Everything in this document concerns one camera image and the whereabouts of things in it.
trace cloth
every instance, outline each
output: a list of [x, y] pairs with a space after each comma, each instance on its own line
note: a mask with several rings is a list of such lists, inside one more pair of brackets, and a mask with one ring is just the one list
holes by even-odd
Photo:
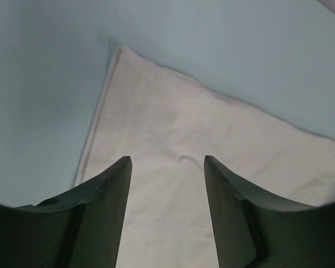
[[205, 155], [283, 197], [311, 205], [335, 200], [334, 141], [207, 90], [122, 46], [75, 184], [125, 155], [133, 170], [118, 268], [218, 267]]

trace beige fabric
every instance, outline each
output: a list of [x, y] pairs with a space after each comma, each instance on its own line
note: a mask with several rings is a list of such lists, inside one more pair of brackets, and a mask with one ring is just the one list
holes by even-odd
[[218, 267], [205, 155], [284, 197], [314, 205], [335, 200], [335, 142], [121, 47], [76, 185], [125, 155], [133, 172], [118, 268]]

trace blue-gray surface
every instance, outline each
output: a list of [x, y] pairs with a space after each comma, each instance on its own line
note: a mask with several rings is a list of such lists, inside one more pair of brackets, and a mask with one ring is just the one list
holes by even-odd
[[317, 1], [0, 0], [1, 203], [72, 186], [119, 43], [335, 140], [335, 16]]

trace dark object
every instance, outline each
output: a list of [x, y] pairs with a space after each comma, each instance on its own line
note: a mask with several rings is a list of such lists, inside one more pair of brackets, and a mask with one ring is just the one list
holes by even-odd
[[0, 267], [115, 267], [131, 170], [123, 157], [37, 206], [0, 205]]
[[335, 203], [282, 198], [212, 156], [204, 168], [219, 267], [335, 268]]

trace white cloth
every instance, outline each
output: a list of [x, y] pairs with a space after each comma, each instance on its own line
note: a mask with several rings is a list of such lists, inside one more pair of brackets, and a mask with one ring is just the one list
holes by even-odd
[[206, 90], [123, 46], [76, 185], [125, 155], [133, 171], [118, 268], [218, 267], [205, 155], [278, 195], [313, 205], [335, 200], [334, 141]]

